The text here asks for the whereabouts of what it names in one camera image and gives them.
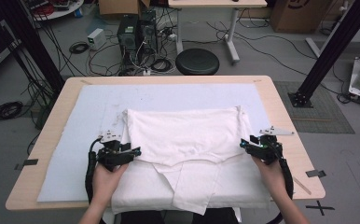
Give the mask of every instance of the round stool seat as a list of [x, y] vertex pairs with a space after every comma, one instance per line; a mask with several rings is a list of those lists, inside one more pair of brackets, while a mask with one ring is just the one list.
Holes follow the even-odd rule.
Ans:
[[176, 58], [177, 69], [186, 76], [214, 75], [220, 67], [217, 56], [206, 49], [186, 49]]

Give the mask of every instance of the computer tower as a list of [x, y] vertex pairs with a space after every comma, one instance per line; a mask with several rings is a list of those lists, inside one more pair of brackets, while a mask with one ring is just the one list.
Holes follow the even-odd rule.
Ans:
[[145, 53], [158, 53], [156, 11], [143, 11], [142, 18], [140, 19], [140, 25], [143, 32], [143, 39], [145, 41]]
[[143, 38], [137, 14], [126, 14], [122, 17], [117, 37], [123, 63], [139, 65], [143, 55]]

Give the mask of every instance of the black cable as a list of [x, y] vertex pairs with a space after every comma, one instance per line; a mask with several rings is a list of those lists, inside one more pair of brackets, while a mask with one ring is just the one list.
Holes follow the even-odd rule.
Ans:
[[[29, 108], [27, 110], [25, 110], [23, 114], [14, 116], [16, 113], [18, 113], [15, 109], [14, 111], [12, 111], [13, 114], [11, 114], [10, 117], [6, 118], [6, 119], [14, 119], [14, 118], [18, 118], [18, 117], [21, 117], [22, 115], [26, 114], [36, 102], [38, 102], [40, 104], [39, 100], [37, 100], [37, 96], [40, 96], [40, 98], [44, 101], [44, 104], [48, 105], [48, 101], [53, 99], [53, 90], [50, 88], [50, 85], [46, 85], [45, 87], [42, 86], [41, 82], [45, 82], [45, 81], [43, 81], [44, 78], [42, 78], [39, 75], [39, 72], [35, 68], [35, 64], [31, 62], [28, 55], [23, 51], [22, 48], [19, 47], [21, 45], [20, 41], [18, 39], [13, 40], [12, 37], [10, 37], [9, 35], [6, 35], [6, 32], [7, 32], [6, 27], [0, 25], [1, 38], [4, 40], [5, 43], [7, 43], [7, 48], [10, 50], [11, 54], [14, 56], [14, 58], [16, 59], [16, 61], [18, 62], [21, 69], [24, 71], [26, 77], [29, 80], [28, 88], [25, 91], [28, 91], [29, 95], [32, 98], [32, 102], [29, 105]], [[18, 47], [18, 50], [15, 49], [15, 47], [12, 45], [12, 43], [16, 44], [16, 47]], [[23, 58], [20, 56], [19, 51], [23, 54], [24, 60], [29, 65], [29, 69], [27, 68], [27, 65], [24, 63]]]
[[213, 29], [216, 30], [215, 32], [215, 37], [217, 37], [217, 40], [223, 40], [226, 35], [228, 34], [229, 30], [219, 30], [217, 28], [215, 28], [215, 26], [211, 25], [209, 22], [206, 22], [210, 27], [212, 27]]
[[[284, 177], [285, 191], [287, 192], [288, 197], [293, 199], [294, 192], [294, 182], [293, 176], [291, 175], [290, 168], [288, 167], [287, 160], [283, 157], [282, 153], [280, 153], [279, 164], [282, 168], [282, 173]], [[283, 220], [283, 215], [280, 212], [273, 220], [269, 221], [268, 224], [279, 224]]]
[[7, 2], [6, 4], [0, 4], [0, 8], [4, 12], [3, 14], [7, 15], [7, 19], [13, 17], [18, 18], [18, 20], [11, 20], [11, 23], [9, 24], [11, 29], [16, 31], [17, 36], [22, 40], [23, 46], [28, 49], [29, 54], [39, 66], [41, 73], [44, 74], [49, 85], [55, 91], [55, 94], [59, 94], [64, 85], [64, 80], [49, 57], [39, 36], [35, 33], [35, 29], [28, 21], [21, 3], [15, 1], [13, 4], [9, 4], [9, 2]]
[[288, 43], [290, 43], [290, 44], [294, 47], [294, 49], [295, 49], [298, 53], [302, 54], [303, 56], [305, 56], [305, 57], [307, 57], [307, 58], [310, 58], [310, 59], [314, 59], [314, 60], [317, 59], [316, 57], [312, 57], [312, 56], [309, 56], [309, 55], [301, 52], [301, 51], [297, 48], [297, 46], [296, 46], [291, 40], [286, 39], [286, 38], [281, 37], [281, 36], [277, 36], [277, 35], [264, 35], [264, 36], [261, 36], [261, 37], [259, 37], [259, 38], [250, 38], [250, 37], [246, 37], [246, 36], [244, 36], [244, 35], [240, 35], [239, 33], [236, 33], [236, 32], [235, 32], [235, 34], [237, 34], [237, 35], [239, 35], [239, 36], [241, 36], [241, 37], [243, 37], [243, 38], [246, 38], [246, 39], [248, 39], [248, 40], [259, 40], [259, 39], [268, 38], [268, 37], [273, 37], [273, 38], [282, 39], [282, 40], [287, 41]]
[[[157, 68], [156, 65], [159, 63], [165, 63], [165, 67]], [[173, 68], [171, 62], [167, 59], [157, 59], [150, 65], [150, 67], [151, 67], [151, 70], [153, 70], [155, 72], [167, 72]]]
[[74, 54], [80, 54], [87, 51], [90, 48], [90, 45], [87, 42], [79, 41], [72, 44], [69, 48], [69, 51]]
[[72, 58], [73, 53], [70, 53], [69, 57], [66, 60], [66, 63], [63, 65], [63, 67], [59, 70], [59, 72], [61, 72], [63, 70], [64, 67], [66, 67], [66, 65], [70, 62], [70, 59]]
[[168, 36], [166, 35], [165, 38], [161, 37], [160, 38], [160, 49], [159, 49], [159, 52], [160, 54], [162, 54], [162, 50], [165, 50], [165, 57], [168, 56], [168, 51], [166, 50], [165, 48], [165, 45], [166, 43], [168, 43], [169, 40], [168, 40]]
[[[216, 28], [214, 28], [214, 27], [213, 27], [213, 28], [216, 29], [216, 30], [219, 31], [219, 32], [226, 32], [226, 31], [228, 31], [228, 30], [227, 30], [227, 27], [224, 25], [224, 23], [221, 22], [221, 24], [226, 28], [226, 30], [218, 30], [218, 29], [216, 29]], [[301, 75], [304, 75], [304, 76], [307, 76], [308, 74], [303, 73], [303, 72], [300, 72], [300, 71], [298, 71], [297, 69], [294, 69], [294, 68], [292, 68], [292, 67], [289, 67], [289, 66], [285, 65], [284, 63], [280, 62], [280, 61], [279, 61], [275, 56], [273, 56], [272, 54], [269, 54], [269, 53], [266, 53], [266, 52], [263, 52], [263, 51], [261, 51], [261, 50], [256, 49], [255, 47], [253, 47], [253, 45], [251, 45], [251, 44], [247, 41], [247, 39], [250, 39], [250, 40], [258, 40], [258, 39], [261, 39], [261, 38], [264, 38], [264, 37], [270, 37], [270, 36], [271, 36], [271, 37], [277, 37], [277, 38], [286, 40], [286, 41], [288, 41], [289, 43], [291, 43], [292, 46], [293, 46], [300, 54], [304, 55], [305, 57], [308, 57], [308, 58], [311, 58], [311, 59], [315, 59], [315, 58], [313, 58], [313, 57], [310, 57], [310, 56], [308, 56], [308, 55], [300, 52], [300, 51], [297, 49], [297, 47], [296, 47], [290, 40], [288, 40], [288, 39], [286, 39], [286, 38], [283, 38], [283, 37], [280, 37], [280, 36], [267, 35], [267, 36], [263, 36], [263, 37], [259, 37], [259, 38], [253, 39], [253, 38], [248, 38], [248, 37], [246, 37], [246, 36], [244, 36], [244, 35], [241, 35], [241, 34], [239, 34], [239, 33], [237, 33], [237, 32], [235, 32], [235, 34], [238, 35], [238, 36], [240, 36], [240, 37], [236, 37], [236, 38], [239, 38], [240, 40], [243, 40], [244, 42], [246, 42], [253, 50], [255, 50], [255, 51], [259, 52], [259, 53], [262, 53], [262, 54], [271, 56], [271, 58], [273, 58], [273, 59], [274, 59], [276, 62], [278, 62], [281, 66], [283, 66], [283, 67], [285, 67], [285, 68], [287, 68], [287, 69], [290, 69], [290, 70], [292, 70], [292, 71], [295, 71], [295, 72], [297, 72], [297, 73], [300, 73]], [[320, 86], [322, 86], [324, 89], [326, 89], [326, 90], [328, 90], [328, 91], [331, 91], [331, 92], [333, 92], [333, 93], [335, 93], [335, 94], [339, 94], [338, 92], [332, 91], [332, 90], [330, 90], [329, 88], [327, 88], [323, 83], [320, 83]]]
[[328, 15], [328, 13], [331, 11], [332, 7], [335, 6], [338, 1], [339, 1], [339, 0], [336, 0], [335, 3], [333, 3], [333, 4], [331, 5], [331, 7], [328, 9], [328, 11], [325, 13], [324, 17], [322, 18], [322, 22], [320, 23], [320, 27], [321, 27], [321, 28], [320, 28], [319, 32], [320, 32], [321, 34], [323, 34], [323, 35], [330, 35], [331, 32], [332, 32], [332, 30], [333, 30], [333, 28], [331, 28], [331, 29], [324, 28], [324, 27], [323, 27], [323, 22], [324, 22], [324, 20], [325, 20], [325, 17], [326, 17], [326, 16]]
[[110, 43], [117, 44], [117, 43], [113, 43], [113, 41], [111, 41], [111, 39], [113, 39], [113, 38], [118, 38], [116, 35], [114, 35], [113, 31], [112, 30], [105, 30], [105, 31], [110, 32], [110, 35], [105, 35], [105, 37], [110, 41]]
[[349, 95], [349, 93], [347, 91], [343, 90], [345, 81], [340, 79], [337, 76], [337, 74], [335, 73], [335, 64], [332, 65], [332, 73], [333, 73], [334, 77], [342, 83], [341, 87], [340, 87], [340, 93], [337, 94], [337, 100], [344, 105], [346, 105], [348, 103], [355, 103], [355, 104], [360, 105], [359, 101], [352, 99], [352, 97]]
[[[239, 19], [237, 20], [237, 22], [238, 22], [241, 26], [246, 27], [246, 28], [262, 28], [262, 27], [268, 27], [268, 26], [270, 26], [270, 24], [268, 23], [267, 20], [264, 20], [265, 23], [264, 23], [263, 25], [256, 25], [256, 24], [254, 24], [253, 21], [252, 21], [252, 18], [251, 18], [251, 16], [250, 16], [250, 9], [251, 9], [251, 8], [245, 8], [245, 9], [242, 11], [241, 16], [240, 16]], [[243, 25], [243, 24], [241, 23], [241, 18], [242, 18], [242, 15], [243, 15], [243, 13], [244, 13], [245, 10], [247, 10], [247, 14], [248, 14], [248, 16], [249, 16], [249, 20], [250, 20], [250, 22], [251, 22], [254, 26], [246, 26], [246, 25]]]
[[22, 108], [23, 103], [20, 101], [0, 105], [0, 120], [19, 118], [25, 114], [21, 114]]
[[[99, 76], [103, 76], [103, 77], [110, 77], [110, 76], [113, 76], [113, 75], [116, 75], [119, 73], [120, 71], [120, 67], [118, 68], [118, 70], [113, 73], [112, 71], [110, 71], [110, 69], [116, 65], [119, 65], [119, 64], [122, 64], [122, 62], [120, 63], [116, 63], [114, 65], [111, 65], [109, 67], [106, 67], [106, 66], [103, 66], [103, 65], [99, 65], [99, 64], [95, 64], [95, 63], [92, 63], [92, 60], [96, 57], [96, 55], [98, 55], [99, 53], [101, 53], [102, 51], [104, 51], [105, 49], [108, 49], [108, 48], [111, 48], [111, 47], [114, 47], [114, 46], [118, 46], [118, 44], [112, 44], [112, 45], [109, 45], [109, 46], [106, 46], [104, 47], [103, 49], [99, 49], [98, 51], [96, 51], [96, 53], [92, 56], [89, 55], [89, 57], [87, 58], [87, 62], [88, 62], [88, 66], [90, 68], [90, 71], [95, 74], [95, 75], [99, 75]], [[105, 68], [105, 74], [103, 73], [98, 73], [98, 72], [95, 72], [92, 70], [92, 66], [98, 66], [98, 67], [102, 67], [102, 68]]]
[[[102, 138], [98, 138], [95, 141], [92, 142], [92, 144], [90, 145], [90, 152], [88, 153], [88, 167], [87, 167], [87, 172], [85, 175], [85, 190], [87, 192], [87, 196], [88, 196], [88, 202], [90, 203], [92, 201], [93, 198], [93, 175], [95, 173], [95, 167], [96, 167], [96, 152], [93, 151], [93, 146], [101, 141]], [[105, 224], [104, 220], [101, 218], [99, 221], [100, 224]]]
[[168, 8], [165, 7], [163, 10], [165, 10], [165, 9], [166, 9], [166, 12], [167, 12], [167, 15], [168, 15], [168, 17], [169, 17], [169, 21], [171, 22], [172, 27], [173, 27], [173, 28], [176, 27], [177, 25], [173, 25], [173, 22], [172, 22], [172, 19], [171, 19], [171, 15], [170, 15], [170, 13], [169, 13]]
[[171, 14], [172, 14], [174, 11], [176, 11], [176, 10], [177, 10], [177, 9], [173, 9], [172, 11], [169, 11], [169, 10], [166, 8], [167, 13], [165, 14], [165, 8], [164, 8], [164, 9], [162, 10], [162, 14], [159, 16], [159, 18], [157, 18], [156, 24], [159, 24], [159, 22], [162, 20], [162, 18], [163, 18], [164, 16], [166, 16], [166, 15], [170, 18], [170, 17], [171, 17]]
[[48, 27], [48, 28], [46, 28], [45, 26], [42, 25], [42, 26], [41, 26], [41, 29], [46, 33], [47, 37], [48, 37], [48, 38], [51, 40], [51, 42], [54, 44], [54, 46], [55, 46], [55, 48], [56, 48], [56, 50], [57, 50], [57, 53], [58, 53], [58, 54], [60, 53], [60, 54], [62, 55], [63, 59], [65, 60], [65, 66], [67, 65], [67, 67], [69, 68], [69, 71], [72, 73], [73, 76], [75, 76], [75, 73], [73, 72], [72, 67], [73, 67], [74, 69], [76, 69], [79, 74], [81, 74], [82, 76], [85, 77], [86, 75], [83, 74], [74, 64], [72, 64], [72, 63], [70, 62], [70, 57], [67, 58], [66, 55], [63, 53], [63, 51], [62, 51], [62, 49], [61, 49], [61, 46], [60, 46], [60, 44], [59, 44], [59, 42], [58, 42], [58, 39], [56, 38], [56, 35], [55, 35], [55, 33], [53, 32], [50, 23], [48, 22], [47, 16], [46, 16], [45, 19], [43, 19], [43, 18], [41, 17], [41, 15], [38, 15], [38, 16], [39, 16], [39, 18], [36, 18], [36, 19], [37, 19], [37, 20], [44, 21], [44, 22], [45, 22], [44, 24]]
[[[213, 27], [209, 22], [206, 22], [210, 27], [212, 27], [213, 29], [215, 29], [216, 31], [218, 31], [217, 33], [220, 33], [220, 32], [224, 32], [224, 31], [220, 31], [218, 30], [217, 28]], [[183, 43], [195, 43], [195, 44], [215, 44], [215, 43], [219, 43], [221, 42], [222, 40], [225, 39], [226, 37], [226, 34], [228, 33], [228, 30], [225, 31], [225, 33], [223, 34], [223, 36], [221, 37], [218, 37], [217, 33], [215, 34], [215, 37], [217, 37], [217, 40], [212, 40], [212, 41], [195, 41], [195, 40], [183, 40], [182, 42]]]
[[26, 148], [26, 153], [28, 154], [28, 156], [31, 155], [31, 150], [30, 147], [33, 146], [35, 144], [35, 140], [37, 139], [38, 135], [40, 135], [40, 133], [38, 133], [33, 139], [32, 141], [29, 143], [28, 148]]

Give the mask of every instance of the gray floor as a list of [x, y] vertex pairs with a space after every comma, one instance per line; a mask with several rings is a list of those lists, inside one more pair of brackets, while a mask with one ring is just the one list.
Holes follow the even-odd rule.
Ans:
[[[248, 20], [242, 23], [254, 26]], [[261, 24], [263, 21], [255, 21], [255, 23]], [[118, 28], [117, 21], [103, 21], [93, 12], [80, 19], [72, 16], [60, 18], [51, 24], [63, 52], [67, 55], [69, 55], [67, 49], [70, 45], [77, 41], [86, 41], [86, 36], [95, 28], [107, 30], [108, 35], [110, 35], [110, 31], [115, 34]], [[223, 28], [221, 23], [212, 22], [211, 24], [219, 29]], [[246, 28], [238, 25], [237, 32], [248, 38], [267, 35], [285, 37], [294, 43], [298, 50], [310, 56], [312, 56], [312, 51], [304, 38], [311, 36], [318, 41], [319, 45], [322, 45], [326, 39], [325, 36], [319, 34], [276, 34], [270, 27]], [[216, 31], [205, 22], [188, 23], [184, 31], [184, 34], [187, 34], [186, 39], [199, 41], [216, 40], [215, 33]], [[44, 35], [42, 38], [53, 61], [58, 63], [56, 49]], [[268, 75], [273, 80], [280, 81], [304, 80], [305, 75], [280, 65], [271, 56], [256, 52], [253, 48], [269, 53], [281, 63], [305, 74], [309, 73], [315, 62], [314, 59], [307, 58], [297, 52], [289, 42], [277, 37], [267, 36], [258, 40], [247, 41], [248, 43], [239, 38], [234, 39], [241, 57], [241, 61], [234, 65], [229, 61], [228, 52], [222, 42], [205, 45], [186, 43], [185, 49], [199, 47], [215, 53], [220, 60], [218, 75]], [[173, 54], [174, 44], [169, 45], [167, 50], [172, 57], [175, 57]], [[71, 62], [85, 74], [88, 73], [85, 65], [87, 55], [87, 53], [83, 53], [73, 55], [71, 58]], [[118, 63], [120, 57], [118, 46], [115, 46], [97, 55], [93, 63], [111, 66]], [[335, 63], [337, 77], [350, 80], [354, 57], [360, 57], [360, 43], [351, 43]], [[69, 77], [72, 74], [68, 68], [65, 68], [62, 75]], [[176, 75], [180, 75], [180, 73], [175, 71], [165, 76]], [[324, 83], [331, 90], [340, 91], [341, 83], [334, 77], [332, 71], [327, 74]], [[12, 101], [27, 103], [30, 97], [23, 93], [27, 85], [25, 75], [12, 57], [5, 59], [0, 64], [0, 105]], [[320, 210], [305, 207], [306, 205], [317, 205], [316, 201], [297, 202], [311, 223], [360, 223], [360, 105], [336, 103], [352, 125], [355, 134], [300, 133], [301, 140], [313, 165], [316, 169], [324, 170], [327, 174], [321, 179], [326, 196], [320, 200], [320, 203], [322, 206], [335, 208], [335, 210], [324, 210], [322, 216]], [[20, 174], [20, 171], [14, 170], [14, 168], [17, 163], [22, 163], [23, 160], [27, 159], [26, 149], [37, 134], [38, 130], [35, 129], [30, 118], [0, 121], [0, 223], [76, 223], [85, 211], [84, 209], [13, 212], [7, 211], [5, 208], [7, 197]], [[242, 210], [243, 223], [264, 223], [271, 220], [276, 214], [277, 209], [274, 205], [269, 211]], [[189, 214], [178, 212], [168, 212], [166, 216], [167, 223], [189, 223], [187, 222], [189, 219]]]

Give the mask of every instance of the electrical cable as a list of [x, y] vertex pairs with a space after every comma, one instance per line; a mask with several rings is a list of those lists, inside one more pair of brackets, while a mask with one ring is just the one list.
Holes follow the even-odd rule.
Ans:
[[328, 11], [325, 13], [324, 17], [322, 18], [322, 22], [320, 22], [320, 27], [321, 27], [320, 30], [319, 30], [320, 34], [322, 34], [322, 35], [330, 35], [331, 34], [333, 28], [331, 28], [331, 29], [324, 28], [323, 27], [323, 22], [325, 20], [325, 17], [328, 15], [328, 13], [331, 11], [331, 9], [337, 4], [338, 1], [339, 0], [336, 0], [335, 3], [333, 3], [331, 5], [331, 7], [328, 9]]
[[166, 11], [167, 11], [167, 13], [165, 14], [165, 8], [162, 10], [162, 14], [160, 15], [160, 17], [158, 18], [158, 20], [157, 20], [157, 24], [159, 24], [159, 22], [162, 20], [162, 18], [163, 17], [165, 17], [165, 16], [168, 16], [169, 18], [171, 17], [171, 14], [173, 13], [173, 12], [175, 12], [177, 9], [173, 9], [172, 11], [169, 11], [167, 8], [166, 8]]
[[28, 156], [31, 155], [32, 150], [30, 150], [30, 147], [33, 146], [35, 144], [35, 140], [37, 139], [37, 137], [40, 135], [40, 133], [38, 133], [33, 139], [32, 141], [29, 143], [28, 147], [26, 148], [26, 153], [28, 154]]
[[[95, 141], [92, 142], [92, 144], [90, 145], [90, 152], [88, 153], [88, 167], [87, 167], [87, 172], [85, 175], [85, 190], [87, 192], [87, 196], [88, 196], [88, 202], [90, 203], [92, 201], [93, 198], [93, 175], [95, 173], [95, 167], [96, 167], [96, 152], [93, 151], [93, 146], [100, 142], [102, 138], [97, 138]], [[101, 218], [99, 220], [99, 224], [105, 224], [104, 220]]]
[[[32, 94], [30, 93], [30, 89], [34, 88], [35, 86], [37, 87], [37, 89], [39, 89], [39, 91], [42, 92], [42, 99], [46, 102], [46, 96], [50, 99], [52, 99], [52, 90], [47, 90], [46, 88], [43, 88], [39, 82], [35, 79], [35, 66], [33, 63], [30, 62], [29, 58], [27, 57], [27, 55], [24, 53], [24, 51], [22, 49], [19, 49], [19, 51], [24, 54], [25, 60], [26, 62], [29, 64], [29, 67], [31, 68], [31, 70], [28, 70], [28, 68], [26, 67], [25, 63], [23, 62], [20, 54], [18, 54], [18, 52], [15, 50], [15, 47], [12, 45], [12, 37], [6, 35], [6, 29], [2, 26], [0, 26], [0, 36], [3, 38], [5, 43], [7, 44], [7, 48], [10, 50], [11, 54], [14, 56], [14, 58], [16, 59], [16, 61], [19, 63], [21, 69], [24, 71], [25, 75], [27, 76], [27, 78], [30, 81], [30, 84], [28, 85], [28, 92], [32, 97]], [[16, 43], [16, 46], [20, 45], [20, 42], [18, 40], [15, 40], [14, 43]], [[36, 102], [36, 99], [34, 98], [31, 102], [31, 105], [29, 106], [29, 109], [32, 107], [32, 105]], [[10, 110], [9, 115], [5, 116], [5, 113], [3, 111], [6, 111], [6, 106], [9, 106], [9, 108], [11, 108], [11, 106], [13, 106]], [[18, 113], [20, 113], [21, 108], [23, 107], [23, 105], [21, 104], [21, 102], [17, 102], [16, 104], [11, 104], [8, 103], [7, 105], [2, 105], [0, 106], [0, 119], [14, 119], [14, 118], [18, 118], [22, 115], [24, 115], [26, 112], [28, 112], [28, 110], [26, 110], [24, 113], [22, 113], [21, 115], [17, 115]]]
[[112, 30], [105, 30], [105, 31], [110, 32], [110, 35], [106, 35], [106, 36], [105, 36], [106, 38], [108, 38], [108, 40], [110, 41], [110, 43], [112, 43], [112, 44], [118, 44], [118, 43], [113, 43], [113, 41], [111, 41], [111, 39], [113, 39], [113, 38], [118, 38], [116, 35], [114, 35], [113, 31], [112, 31]]
[[[92, 60], [96, 57], [96, 55], [98, 55], [99, 53], [102, 53], [102, 51], [104, 51], [105, 49], [108, 49], [108, 48], [111, 48], [111, 47], [114, 47], [114, 46], [118, 46], [118, 44], [112, 44], [112, 45], [109, 45], [109, 46], [104, 47], [103, 49], [99, 49], [99, 50], [96, 51], [95, 54], [93, 54], [92, 56], [90, 56], [90, 54], [89, 54], [89, 57], [87, 58], [87, 63], [88, 63], [88, 68], [90, 69], [90, 72], [91, 72], [91, 73], [93, 73], [94, 75], [99, 75], [99, 76], [103, 76], [103, 77], [111, 77], [111, 76], [116, 75], [116, 74], [119, 73], [120, 67], [118, 68], [118, 70], [117, 70], [116, 72], [112, 72], [112, 71], [110, 71], [110, 69], [111, 69], [112, 67], [116, 66], [116, 65], [122, 64], [122, 62], [121, 62], [121, 63], [116, 63], [116, 64], [111, 65], [111, 66], [109, 66], [109, 67], [92, 63]], [[103, 73], [99, 73], [99, 72], [95, 72], [95, 71], [93, 71], [93, 69], [92, 69], [93, 66], [102, 67], [102, 68], [104, 68], [106, 71], [105, 71], [104, 74], [103, 74]]]
[[316, 57], [312, 57], [312, 56], [309, 56], [309, 55], [301, 52], [301, 51], [297, 48], [297, 46], [296, 46], [291, 40], [286, 39], [286, 38], [281, 37], [281, 36], [277, 36], [277, 35], [263, 35], [263, 36], [258, 37], [258, 38], [250, 38], [250, 37], [241, 35], [241, 34], [239, 34], [239, 33], [237, 33], [237, 32], [235, 32], [234, 34], [236, 34], [236, 35], [238, 35], [238, 36], [241, 36], [242, 38], [245, 38], [245, 39], [248, 39], [248, 40], [260, 40], [260, 39], [268, 38], [268, 37], [273, 37], [273, 38], [282, 39], [282, 40], [290, 43], [290, 44], [293, 46], [293, 48], [294, 48], [298, 53], [302, 54], [303, 56], [305, 56], [305, 57], [307, 57], [307, 58], [310, 58], [310, 59], [314, 59], [314, 60], [316, 59]]
[[163, 10], [165, 10], [165, 9], [166, 9], [166, 12], [167, 12], [167, 15], [168, 15], [169, 21], [171, 22], [172, 27], [176, 27], [177, 25], [173, 25], [173, 22], [172, 22], [172, 19], [171, 19], [171, 15], [170, 15], [170, 13], [169, 13], [168, 8], [165, 7]]
[[[223, 32], [223, 33], [224, 33], [224, 32], [227, 32], [227, 31], [228, 31], [227, 27], [224, 25], [224, 23], [221, 22], [221, 24], [224, 26], [224, 28], [226, 28], [226, 30], [219, 30], [219, 29], [213, 27], [211, 24], [208, 23], [208, 25], [211, 26], [212, 28], [216, 29], [217, 32]], [[289, 43], [291, 43], [292, 46], [296, 49], [296, 51], [298, 51], [300, 54], [304, 55], [305, 57], [308, 57], [308, 58], [311, 58], [311, 59], [315, 59], [315, 58], [313, 58], [313, 57], [311, 57], [311, 56], [308, 56], [308, 55], [300, 52], [300, 51], [297, 49], [297, 47], [296, 47], [290, 40], [285, 39], [285, 38], [280, 37], [280, 36], [267, 35], [267, 36], [263, 36], [263, 37], [254, 38], [254, 39], [253, 39], [253, 38], [248, 38], [248, 37], [246, 37], [246, 36], [244, 36], [244, 35], [241, 35], [241, 34], [239, 34], [239, 33], [237, 33], [237, 32], [235, 32], [234, 34], [238, 35], [238, 36], [234, 36], [234, 37], [239, 38], [240, 40], [243, 40], [244, 42], [246, 42], [253, 50], [255, 50], [255, 51], [259, 52], [259, 53], [262, 53], [262, 54], [265, 54], [265, 55], [270, 56], [270, 57], [273, 58], [277, 63], [279, 63], [281, 66], [283, 66], [283, 67], [285, 67], [285, 68], [287, 68], [287, 69], [290, 69], [290, 70], [292, 70], [292, 71], [295, 71], [295, 72], [297, 72], [297, 73], [299, 73], [299, 74], [301, 74], [301, 75], [304, 75], [304, 76], [307, 76], [308, 74], [303, 73], [303, 72], [300, 72], [300, 71], [298, 71], [297, 69], [294, 69], [294, 68], [292, 68], [292, 67], [290, 67], [290, 66], [285, 65], [284, 63], [280, 62], [280, 61], [279, 61], [275, 56], [273, 56], [272, 54], [269, 54], [269, 53], [267, 53], [267, 52], [263, 52], [263, 51], [261, 51], [261, 50], [256, 49], [255, 47], [253, 47], [253, 45], [251, 45], [251, 44], [247, 41], [247, 39], [250, 39], [250, 40], [258, 40], [258, 39], [261, 39], [261, 38], [264, 38], [264, 37], [269, 37], [269, 36], [270, 36], [270, 37], [277, 37], [277, 38], [286, 40], [286, 41], [288, 41]], [[328, 91], [331, 91], [331, 92], [333, 92], [333, 93], [335, 93], [335, 94], [339, 94], [338, 92], [332, 91], [332, 90], [330, 90], [329, 88], [327, 88], [323, 83], [320, 83], [320, 86], [322, 86], [324, 89], [326, 89], [326, 90], [328, 90]]]
[[58, 64], [60, 65], [60, 60], [61, 60], [61, 57], [60, 55], [62, 55], [63, 59], [65, 60], [65, 66], [68, 67], [69, 71], [72, 73], [72, 76], [75, 77], [75, 73], [73, 72], [73, 69], [76, 69], [76, 71], [81, 75], [81, 76], [86, 76], [84, 73], [82, 73], [74, 64], [72, 64], [70, 62], [70, 58], [67, 58], [66, 55], [62, 52], [62, 49], [61, 49], [61, 46], [58, 42], [58, 39], [56, 38], [56, 35], [55, 33], [53, 32], [52, 30], [52, 27], [50, 25], [50, 23], [48, 22], [48, 18], [47, 16], [45, 18], [41, 17], [41, 15], [38, 15], [39, 17], [37, 18], [35, 16], [35, 19], [38, 20], [38, 21], [45, 21], [41, 26], [41, 29], [44, 31], [44, 33], [47, 35], [47, 37], [51, 40], [51, 42], [54, 44], [56, 50], [57, 50], [57, 54], [58, 54]]
[[334, 77], [340, 81], [342, 84], [341, 84], [341, 87], [340, 87], [340, 93], [337, 94], [337, 100], [339, 102], [341, 102], [342, 104], [346, 105], [348, 103], [355, 103], [355, 104], [358, 104], [360, 105], [360, 102], [357, 101], [357, 100], [354, 100], [352, 99], [352, 97], [349, 95], [348, 92], [345, 92], [343, 90], [343, 87], [344, 87], [344, 84], [345, 84], [345, 81], [340, 79], [337, 74], [335, 73], [335, 64], [332, 65], [332, 73], [334, 75]]
[[69, 51], [72, 54], [81, 54], [87, 51], [87, 49], [90, 48], [90, 45], [87, 42], [79, 41], [74, 44], [72, 44], [69, 48]]
[[[165, 66], [163, 68], [159, 68], [156, 67], [159, 63], [165, 64]], [[165, 73], [168, 72], [169, 70], [171, 70], [173, 68], [171, 62], [167, 59], [157, 59], [156, 61], [154, 61], [151, 65], [151, 70], [155, 71], [155, 72], [160, 72], [160, 73]]]
[[[265, 23], [263, 24], [263, 25], [256, 25], [256, 24], [254, 24], [254, 22], [252, 21], [252, 18], [251, 18], [251, 16], [250, 16], [250, 9], [251, 8], [245, 8], [243, 11], [242, 11], [242, 13], [241, 13], [241, 16], [239, 17], [239, 19], [236, 21], [236, 22], [238, 22], [241, 26], [243, 26], [243, 27], [246, 27], [246, 28], [262, 28], [262, 27], [268, 27], [268, 26], [270, 26], [270, 23], [265, 19], [264, 21], [265, 21]], [[242, 15], [243, 15], [243, 12], [245, 11], [245, 10], [247, 10], [247, 14], [248, 14], [248, 16], [249, 16], [249, 20], [250, 20], [250, 22], [254, 25], [254, 26], [246, 26], [246, 25], [243, 25], [242, 23], [241, 23], [241, 18], [242, 18]]]
[[21, 101], [9, 102], [0, 105], [0, 120], [15, 119], [24, 115], [27, 111], [21, 114], [23, 103]]

